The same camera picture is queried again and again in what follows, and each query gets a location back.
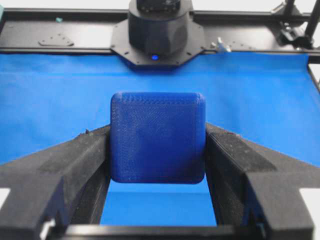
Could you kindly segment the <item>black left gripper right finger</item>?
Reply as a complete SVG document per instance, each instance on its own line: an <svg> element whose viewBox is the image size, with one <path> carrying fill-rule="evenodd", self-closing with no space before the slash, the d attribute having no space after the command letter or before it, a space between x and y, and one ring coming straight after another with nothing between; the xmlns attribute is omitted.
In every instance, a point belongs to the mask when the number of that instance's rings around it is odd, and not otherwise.
<svg viewBox="0 0 320 240"><path fill-rule="evenodd" d="M205 171L218 225L266 240L320 237L320 169L223 128L205 126Z"/></svg>

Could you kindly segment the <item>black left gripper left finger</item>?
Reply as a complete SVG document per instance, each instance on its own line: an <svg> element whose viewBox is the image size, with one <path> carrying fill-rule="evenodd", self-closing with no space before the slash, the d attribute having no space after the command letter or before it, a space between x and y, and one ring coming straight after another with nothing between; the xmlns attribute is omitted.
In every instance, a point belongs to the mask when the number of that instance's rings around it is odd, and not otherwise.
<svg viewBox="0 0 320 240"><path fill-rule="evenodd" d="M99 224L110 183L110 126L2 164L0 237L39 240L45 223Z"/></svg>

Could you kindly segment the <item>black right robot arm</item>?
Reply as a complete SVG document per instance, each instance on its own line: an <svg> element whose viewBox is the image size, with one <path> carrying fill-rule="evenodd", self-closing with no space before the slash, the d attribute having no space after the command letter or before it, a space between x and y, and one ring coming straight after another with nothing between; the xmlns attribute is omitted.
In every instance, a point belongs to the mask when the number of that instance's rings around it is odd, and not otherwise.
<svg viewBox="0 0 320 240"><path fill-rule="evenodd" d="M117 23L110 48L135 66L176 67L205 50L204 28L190 0L132 0Z"/></svg>

